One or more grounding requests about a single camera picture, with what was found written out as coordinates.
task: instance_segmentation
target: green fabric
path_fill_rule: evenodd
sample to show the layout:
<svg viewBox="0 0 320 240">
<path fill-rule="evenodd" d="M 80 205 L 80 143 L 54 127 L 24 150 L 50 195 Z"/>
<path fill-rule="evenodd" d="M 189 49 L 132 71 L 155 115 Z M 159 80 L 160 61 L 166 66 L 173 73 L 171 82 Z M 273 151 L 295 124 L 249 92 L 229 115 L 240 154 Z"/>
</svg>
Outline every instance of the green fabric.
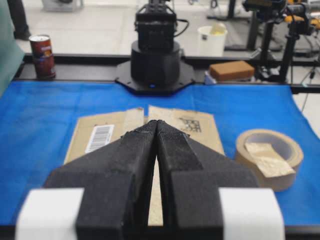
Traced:
<svg viewBox="0 0 320 240">
<path fill-rule="evenodd" d="M 0 97 L 15 76 L 24 52 L 16 44 L 7 0 L 0 0 Z"/>
</svg>

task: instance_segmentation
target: barcode label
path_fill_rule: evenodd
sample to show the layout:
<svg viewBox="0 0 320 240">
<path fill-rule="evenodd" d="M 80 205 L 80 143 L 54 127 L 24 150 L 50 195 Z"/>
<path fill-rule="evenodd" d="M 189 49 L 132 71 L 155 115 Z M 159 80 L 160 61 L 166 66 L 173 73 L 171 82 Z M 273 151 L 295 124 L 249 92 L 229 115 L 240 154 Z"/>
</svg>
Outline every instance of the barcode label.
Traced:
<svg viewBox="0 0 320 240">
<path fill-rule="evenodd" d="M 95 126 L 92 130 L 88 145 L 86 146 L 85 153 L 91 153 L 110 143 L 114 127 L 115 125 Z"/>
</svg>

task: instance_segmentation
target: person's leg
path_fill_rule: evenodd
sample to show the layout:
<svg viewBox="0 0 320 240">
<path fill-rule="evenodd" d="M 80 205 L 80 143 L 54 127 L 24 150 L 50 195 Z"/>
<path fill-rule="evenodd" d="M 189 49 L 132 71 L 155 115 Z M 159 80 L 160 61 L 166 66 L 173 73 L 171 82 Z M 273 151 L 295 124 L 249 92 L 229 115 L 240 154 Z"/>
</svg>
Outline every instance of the person's leg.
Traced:
<svg viewBox="0 0 320 240">
<path fill-rule="evenodd" d="M 18 39 L 27 40 L 30 36 L 30 32 L 22 0 L 7 0 L 7 2 L 11 19 L 15 28 L 14 36 Z"/>
</svg>

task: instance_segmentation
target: gray floor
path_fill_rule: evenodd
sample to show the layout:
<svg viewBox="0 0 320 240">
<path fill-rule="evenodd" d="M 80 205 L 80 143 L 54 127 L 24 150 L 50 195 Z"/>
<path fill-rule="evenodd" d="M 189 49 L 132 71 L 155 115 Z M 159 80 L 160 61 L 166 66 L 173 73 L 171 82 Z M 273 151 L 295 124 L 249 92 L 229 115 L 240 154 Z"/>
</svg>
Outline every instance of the gray floor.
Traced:
<svg viewBox="0 0 320 240">
<path fill-rule="evenodd" d="M 115 54 L 128 55 L 131 43 L 137 39 L 134 31 L 135 12 L 147 0 L 84 0 L 84 9 L 76 12 L 46 12 L 40 0 L 23 0 L 27 20 L 32 34 L 48 34 L 52 39 L 54 53 L 63 54 Z M 186 55 L 196 56 L 197 29 L 200 26 L 211 25 L 212 20 L 207 20 L 206 15 L 212 14 L 208 9 L 209 0 L 200 0 L 193 6 L 187 0 L 175 0 L 176 12 L 179 18 L 188 19 L 191 24 L 189 29 L 177 37 L 176 40 L 184 48 Z M 220 11 L 214 14 L 224 15 L 227 11 L 227 2 L 220 2 Z M 238 1 L 236 14 L 249 16 Z M 247 34 L 246 22 L 226 23 L 230 32 L 226 44 L 244 44 Z M 278 27 L 278 34 L 284 35 L 283 27 Z M 17 41 L 20 47 L 30 53 L 30 44 L 26 41 Z M 250 52 L 225 51 L 229 57 L 249 57 Z M 295 67 L 294 82 L 298 83 L 309 68 Z M 320 84 L 320 75 L 316 74 L 313 83 Z M 302 107 L 305 94 L 294 95 L 298 106 Z M 320 95 L 310 94 L 303 111 L 314 132 L 320 136 Z"/>
</svg>

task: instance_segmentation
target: masking tape roll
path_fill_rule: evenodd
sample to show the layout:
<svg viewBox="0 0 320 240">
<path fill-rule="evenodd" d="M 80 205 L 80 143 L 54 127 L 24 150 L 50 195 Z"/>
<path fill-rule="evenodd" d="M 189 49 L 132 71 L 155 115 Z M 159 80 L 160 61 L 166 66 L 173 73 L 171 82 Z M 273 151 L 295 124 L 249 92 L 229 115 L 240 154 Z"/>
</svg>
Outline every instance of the masking tape roll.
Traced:
<svg viewBox="0 0 320 240">
<path fill-rule="evenodd" d="M 295 173 L 265 177 L 247 151 L 246 143 L 271 144 L 273 149 L 295 170 Z M 275 192 L 286 190 L 294 183 L 303 158 L 304 154 L 300 146 L 290 137 L 276 131 L 252 129 L 243 132 L 236 140 L 235 160 L 254 172 L 260 187 L 272 188 Z"/>
</svg>

